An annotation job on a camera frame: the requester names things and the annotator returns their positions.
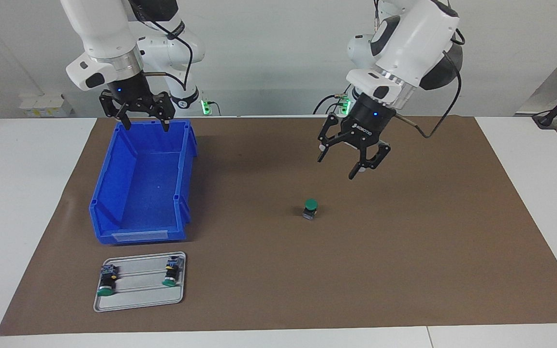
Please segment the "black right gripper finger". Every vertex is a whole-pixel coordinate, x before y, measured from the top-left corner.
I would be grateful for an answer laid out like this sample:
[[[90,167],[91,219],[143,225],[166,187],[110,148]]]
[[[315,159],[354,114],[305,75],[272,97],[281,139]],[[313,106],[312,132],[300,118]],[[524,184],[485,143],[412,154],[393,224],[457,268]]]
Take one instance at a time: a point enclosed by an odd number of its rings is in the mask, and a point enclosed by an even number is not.
[[[104,114],[107,117],[113,117],[117,121],[119,121],[125,128],[125,130],[130,130],[131,128],[131,121],[128,117],[128,110],[130,106],[127,103],[124,103],[120,107],[116,106],[117,100],[113,96],[111,92],[101,92],[99,96],[100,105],[104,110]]]
[[[161,123],[163,131],[168,132],[170,121],[175,117],[176,113],[170,95],[167,92],[152,95],[146,99],[145,104],[148,109],[148,115],[156,118]]]

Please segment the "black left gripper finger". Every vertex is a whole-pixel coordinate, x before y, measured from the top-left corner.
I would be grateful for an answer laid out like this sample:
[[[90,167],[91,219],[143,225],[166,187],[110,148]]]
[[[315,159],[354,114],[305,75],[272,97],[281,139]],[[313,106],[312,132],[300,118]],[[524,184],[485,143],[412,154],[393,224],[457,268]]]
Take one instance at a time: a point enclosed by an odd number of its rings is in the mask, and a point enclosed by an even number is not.
[[[364,172],[367,169],[375,170],[391,151],[391,147],[388,143],[378,142],[376,146],[377,152],[371,158],[367,158],[367,146],[365,146],[364,143],[358,146],[359,159],[349,172],[349,180],[353,180],[356,174]]]
[[[320,154],[318,156],[317,162],[321,162],[325,155],[327,154],[329,148],[331,146],[337,145],[338,143],[345,141],[345,134],[339,132],[337,135],[328,137],[327,133],[328,130],[334,126],[339,124],[339,117],[335,113],[329,113],[327,118],[323,122],[322,129],[319,132],[318,140],[319,140],[319,148]]]

